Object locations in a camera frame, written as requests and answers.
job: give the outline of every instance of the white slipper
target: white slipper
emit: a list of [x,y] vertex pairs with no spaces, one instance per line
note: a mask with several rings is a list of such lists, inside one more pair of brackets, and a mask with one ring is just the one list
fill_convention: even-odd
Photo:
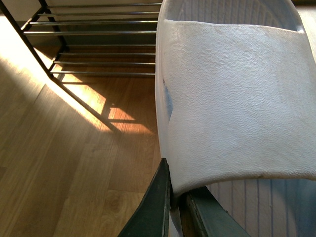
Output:
[[[290,0],[165,0],[156,50],[160,149],[176,196],[228,180],[316,179],[316,65]],[[314,182],[254,182],[213,186],[250,235],[316,236],[315,217],[302,222]]]

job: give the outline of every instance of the hardwood floor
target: hardwood floor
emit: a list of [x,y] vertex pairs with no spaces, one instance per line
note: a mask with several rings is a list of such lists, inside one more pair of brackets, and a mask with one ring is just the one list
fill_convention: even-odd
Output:
[[[316,8],[299,11],[315,52]],[[154,79],[65,77],[91,114],[0,30],[0,237],[117,236],[160,161]]]

